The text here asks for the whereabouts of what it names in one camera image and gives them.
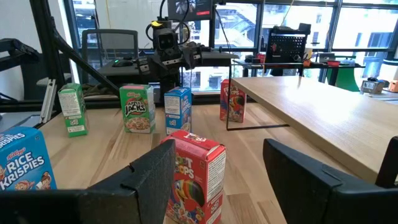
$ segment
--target wooden table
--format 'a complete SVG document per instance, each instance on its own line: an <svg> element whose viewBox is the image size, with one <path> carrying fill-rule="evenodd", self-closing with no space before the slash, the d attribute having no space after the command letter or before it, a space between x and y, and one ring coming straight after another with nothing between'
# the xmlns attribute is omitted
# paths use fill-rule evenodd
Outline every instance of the wooden table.
<svg viewBox="0 0 398 224"><path fill-rule="evenodd" d="M236 85L357 176L375 183L398 107L301 77L234 78Z"/></svg>
<svg viewBox="0 0 398 224"><path fill-rule="evenodd" d="M193 106L193 132L227 147L222 223L286 223L267 177L262 143L272 138L319 161L349 173L338 162L311 145L293 128L227 132L219 120L219 105ZM248 104L244 124L282 121L256 103ZM68 138L60 114L41 128L60 189L85 189L117 172L166 137L164 109L156 112L153 134L125 133L121 110L88 110L90 133ZM166 218L165 223L174 223Z"/></svg>

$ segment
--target black metal frame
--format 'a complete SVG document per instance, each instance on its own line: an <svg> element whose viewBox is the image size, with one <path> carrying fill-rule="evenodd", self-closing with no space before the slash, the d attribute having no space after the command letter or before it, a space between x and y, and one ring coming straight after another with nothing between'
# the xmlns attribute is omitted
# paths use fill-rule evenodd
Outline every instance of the black metal frame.
<svg viewBox="0 0 398 224"><path fill-rule="evenodd" d="M277 125L266 125L266 126L252 126L243 128L229 128L229 101L231 99L231 82L232 82L232 66L243 66L243 65L253 65L253 64L232 64L229 66L229 77L228 77L228 98L227 98L227 113L226 113L226 130L227 131L244 131L252 129L269 129L269 128L285 128L289 127L288 124L277 124ZM257 63L255 65L265 65L267 68L296 68L300 76L303 76L304 64L303 63Z"/></svg>

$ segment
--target white wall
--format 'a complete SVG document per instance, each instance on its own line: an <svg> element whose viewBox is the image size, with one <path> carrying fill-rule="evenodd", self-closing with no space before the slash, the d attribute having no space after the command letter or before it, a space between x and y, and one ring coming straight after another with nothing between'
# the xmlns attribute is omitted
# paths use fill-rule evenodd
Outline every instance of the white wall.
<svg viewBox="0 0 398 224"><path fill-rule="evenodd" d="M99 27L138 31L138 46L151 48L152 43L145 35L145 29L159 16L161 2L162 0L97 0ZM162 16L167 16L167 1Z"/></svg>
<svg viewBox="0 0 398 224"><path fill-rule="evenodd" d="M49 0L49 5L57 29L65 38L58 2ZM42 52L29 0L0 0L0 39L3 38L16 38ZM5 56L8 56L7 52L0 53L0 57ZM0 92L17 100L24 99L20 67L0 72Z"/></svg>

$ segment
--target green object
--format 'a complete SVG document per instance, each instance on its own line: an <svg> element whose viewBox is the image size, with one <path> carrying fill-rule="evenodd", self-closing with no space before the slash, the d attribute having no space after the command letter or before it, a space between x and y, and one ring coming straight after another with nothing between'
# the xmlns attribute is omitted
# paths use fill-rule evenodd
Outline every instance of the green object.
<svg viewBox="0 0 398 224"><path fill-rule="evenodd" d="M328 82L331 77L331 69L328 69L327 74ZM338 70L338 76L336 80L336 87L344 90L359 92L359 87L356 84L354 69L353 68L341 68Z"/></svg>
<svg viewBox="0 0 398 224"><path fill-rule="evenodd" d="M69 137L88 134L88 119L80 84L68 83L58 92Z"/></svg>
<svg viewBox="0 0 398 224"><path fill-rule="evenodd" d="M154 88L150 85L126 85L120 88L124 130L151 133L155 129Z"/></svg>

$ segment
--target small cereal box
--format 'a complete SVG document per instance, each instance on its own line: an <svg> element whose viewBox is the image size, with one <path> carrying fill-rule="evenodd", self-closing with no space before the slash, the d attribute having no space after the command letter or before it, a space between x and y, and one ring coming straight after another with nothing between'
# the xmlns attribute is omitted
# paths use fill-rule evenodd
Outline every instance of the small cereal box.
<svg viewBox="0 0 398 224"><path fill-rule="evenodd" d="M223 204L226 148L186 131L175 140L174 185L166 215L178 223L218 223Z"/></svg>
<svg viewBox="0 0 398 224"><path fill-rule="evenodd" d="M166 133L178 130L192 131L191 89L176 87L164 95L166 113Z"/></svg>
<svg viewBox="0 0 398 224"><path fill-rule="evenodd" d="M154 87L126 85L120 88L124 130L151 133L155 129Z"/></svg>
<svg viewBox="0 0 398 224"><path fill-rule="evenodd" d="M0 189L57 189L39 130L16 127L0 133Z"/></svg>
<svg viewBox="0 0 398 224"><path fill-rule="evenodd" d="M88 134L88 118L80 84L68 83L58 92L69 137Z"/></svg>
<svg viewBox="0 0 398 224"><path fill-rule="evenodd" d="M220 120L226 120L228 111L228 83L229 80L225 79L221 83L220 93ZM246 94L239 90L236 86L231 85L231 99L229 99L229 121L240 122L244 121L244 114L246 110Z"/></svg>

